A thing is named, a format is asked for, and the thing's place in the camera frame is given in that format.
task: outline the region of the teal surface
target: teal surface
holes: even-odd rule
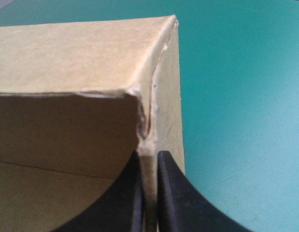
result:
[[[0,26],[170,14],[188,178],[252,230],[299,232],[299,1],[16,0]]]

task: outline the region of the black plastic part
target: black plastic part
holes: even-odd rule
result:
[[[141,232],[142,179],[134,152],[113,185],[89,208],[53,232]]]
[[[210,204],[190,184],[169,151],[158,154],[160,232],[248,232]]]

